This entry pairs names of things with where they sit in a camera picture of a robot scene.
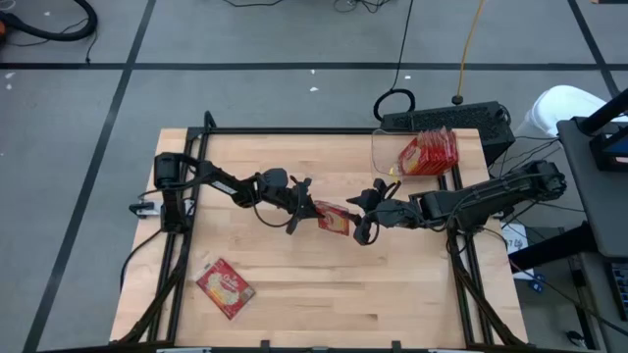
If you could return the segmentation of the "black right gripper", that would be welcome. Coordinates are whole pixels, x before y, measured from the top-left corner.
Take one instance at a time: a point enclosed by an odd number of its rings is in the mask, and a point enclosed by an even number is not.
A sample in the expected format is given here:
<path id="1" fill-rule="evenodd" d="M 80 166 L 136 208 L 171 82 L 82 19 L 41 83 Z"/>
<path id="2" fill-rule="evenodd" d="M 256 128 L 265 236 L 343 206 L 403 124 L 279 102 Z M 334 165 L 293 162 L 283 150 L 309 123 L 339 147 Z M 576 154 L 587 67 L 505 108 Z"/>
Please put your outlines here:
<path id="1" fill-rule="evenodd" d="M 362 190 L 359 196 L 346 199 L 347 203 L 357 205 L 364 211 L 363 216 L 347 211 L 340 213 L 344 219 L 356 225 L 353 238 L 360 245 L 373 244 L 379 236 L 380 227 L 414 229 L 421 226 L 421 215 L 416 204 L 393 199 L 399 188 L 399 181 L 386 184 L 383 179 L 376 178 L 372 188 Z"/>

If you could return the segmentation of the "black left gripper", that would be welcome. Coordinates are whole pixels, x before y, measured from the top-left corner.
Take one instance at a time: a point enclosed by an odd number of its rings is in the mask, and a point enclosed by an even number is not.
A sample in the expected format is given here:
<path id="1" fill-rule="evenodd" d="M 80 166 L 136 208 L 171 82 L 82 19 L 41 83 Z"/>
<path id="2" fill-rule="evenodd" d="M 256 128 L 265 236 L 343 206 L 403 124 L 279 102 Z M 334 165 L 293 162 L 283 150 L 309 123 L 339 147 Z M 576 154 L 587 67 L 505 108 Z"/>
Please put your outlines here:
<path id="1" fill-rule="evenodd" d="M 309 186 L 312 183 L 310 177 L 306 177 L 303 181 L 298 181 L 294 176 L 290 179 L 294 182 L 294 186 L 290 190 L 290 196 L 294 199 L 294 205 L 288 208 L 291 218 L 286 228 L 287 234 L 293 234 L 298 223 L 302 220 L 309 219 L 325 219 L 325 215 L 330 206 L 323 201 L 313 201 L 309 194 Z"/>

